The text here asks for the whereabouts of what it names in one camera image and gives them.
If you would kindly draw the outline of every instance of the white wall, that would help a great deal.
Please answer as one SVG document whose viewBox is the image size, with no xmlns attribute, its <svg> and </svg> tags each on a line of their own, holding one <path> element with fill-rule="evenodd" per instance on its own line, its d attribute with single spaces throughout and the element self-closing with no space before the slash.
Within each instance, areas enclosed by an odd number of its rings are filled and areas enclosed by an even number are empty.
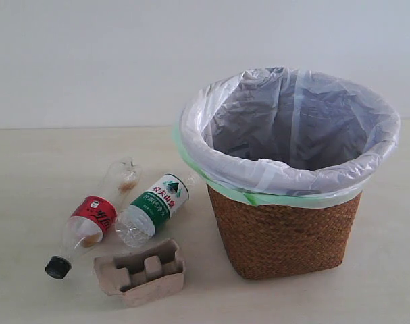
<svg viewBox="0 0 410 324">
<path fill-rule="evenodd" d="M 274 65 L 410 117 L 410 0 L 0 0 L 0 128 L 168 125 L 206 84 Z"/>
</svg>

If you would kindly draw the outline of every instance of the white table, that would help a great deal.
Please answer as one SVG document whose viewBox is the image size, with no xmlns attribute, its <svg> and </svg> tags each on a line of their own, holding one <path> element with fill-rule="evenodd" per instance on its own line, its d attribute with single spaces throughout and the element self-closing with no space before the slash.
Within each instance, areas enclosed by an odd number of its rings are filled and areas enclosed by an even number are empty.
<svg viewBox="0 0 410 324">
<path fill-rule="evenodd" d="M 138 308 L 106 296 L 93 274 L 95 256 L 128 251 L 116 235 L 63 281 L 44 272 L 69 214 L 123 155 L 144 169 L 131 200 L 166 171 L 187 170 L 169 128 L 0 131 L 0 323 L 410 323 L 410 121 L 365 189 L 341 267 L 241 279 L 202 184 L 155 239 L 181 245 L 183 291 Z"/>
</svg>

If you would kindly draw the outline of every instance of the wastebasket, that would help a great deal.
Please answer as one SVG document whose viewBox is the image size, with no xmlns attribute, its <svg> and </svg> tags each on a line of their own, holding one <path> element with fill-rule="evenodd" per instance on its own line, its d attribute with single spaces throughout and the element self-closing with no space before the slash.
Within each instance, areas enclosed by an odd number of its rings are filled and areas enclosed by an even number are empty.
<svg viewBox="0 0 410 324">
<path fill-rule="evenodd" d="M 175 139 L 207 181 L 233 267 L 265 279 L 341 264 L 363 185 L 399 128 L 398 113 L 364 86 L 273 67 L 201 90 Z"/>
</svg>

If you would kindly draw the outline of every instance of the brown liquid residue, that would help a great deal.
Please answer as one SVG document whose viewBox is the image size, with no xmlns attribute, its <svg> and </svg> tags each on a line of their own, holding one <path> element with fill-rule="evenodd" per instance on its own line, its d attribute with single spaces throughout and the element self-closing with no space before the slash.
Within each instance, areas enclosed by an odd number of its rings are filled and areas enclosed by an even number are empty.
<svg viewBox="0 0 410 324">
<path fill-rule="evenodd" d="M 84 248 L 90 248 L 101 240 L 101 236 L 101 233 L 86 236 L 83 240 L 80 241 L 80 245 Z"/>
<path fill-rule="evenodd" d="M 129 181 L 129 182 L 124 182 L 118 186 L 118 190 L 124 194 L 131 189 L 133 189 L 137 185 L 137 180 Z"/>
</svg>

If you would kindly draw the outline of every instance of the plastic bottle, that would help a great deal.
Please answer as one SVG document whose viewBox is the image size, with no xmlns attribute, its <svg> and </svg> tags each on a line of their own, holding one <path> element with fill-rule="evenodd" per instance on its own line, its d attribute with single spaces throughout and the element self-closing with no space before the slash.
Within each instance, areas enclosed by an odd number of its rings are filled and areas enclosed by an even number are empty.
<svg viewBox="0 0 410 324">
<path fill-rule="evenodd" d="M 63 279 L 72 262 L 103 239 L 140 175 L 140 166 L 133 165 L 130 157 L 111 164 L 93 194 L 86 197 L 68 219 L 59 255 L 53 256 L 45 267 L 48 275 Z"/>
<path fill-rule="evenodd" d="M 195 173 L 184 180 L 165 174 L 119 214 L 116 233 L 129 247 L 142 246 L 189 199 L 187 187 L 199 181 Z"/>
</svg>

